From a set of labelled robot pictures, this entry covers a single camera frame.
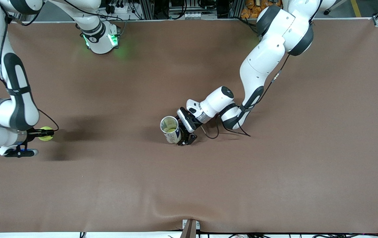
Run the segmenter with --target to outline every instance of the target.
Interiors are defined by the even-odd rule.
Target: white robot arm
[[[202,101],[188,100],[186,109],[177,110],[183,129],[182,142],[194,138],[193,132],[215,115],[219,115],[225,128],[234,130],[246,120],[264,92],[264,83],[284,54],[298,56],[307,50],[314,37],[310,24],[318,10],[331,7],[335,0],[286,0],[284,9],[269,6],[257,19],[257,30],[262,37],[240,67],[240,78],[245,99],[239,106],[227,87],[219,87]]]
[[[0,77],[10,95],[8,99],[0,98],[0,155],[8,157],[36,155],[36,150],[27,150],[27,142],[38,135],[48,135],[46,131],[33,129],[39,121],[39,112],[23,63],[11,48],[7,34],[6,11],[27,15],[37,13],[41,7],[42,0],[0,0]]]
[[[101,0],[49,1],[76,21],[78,28],[83,32],[87,46],[94,53],[105,54],[118,47],[119,33],[117,32],[117,26],[108,21],[101,21],[99,16],[96,15],[96,10],[99,8]]]

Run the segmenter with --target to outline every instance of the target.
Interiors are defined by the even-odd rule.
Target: can label
[[[177,144],[181,140],[182,135],[180,133],[179,123],[175,117],[164,117],[161,120],[160,128],[169,143]]]

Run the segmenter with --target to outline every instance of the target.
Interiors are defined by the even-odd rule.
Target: open can
[[[182,135],[180,133],[179,122],[175,117],[164,117],[161,120],[160,128],[169,143],[177,144],[181,140]]]

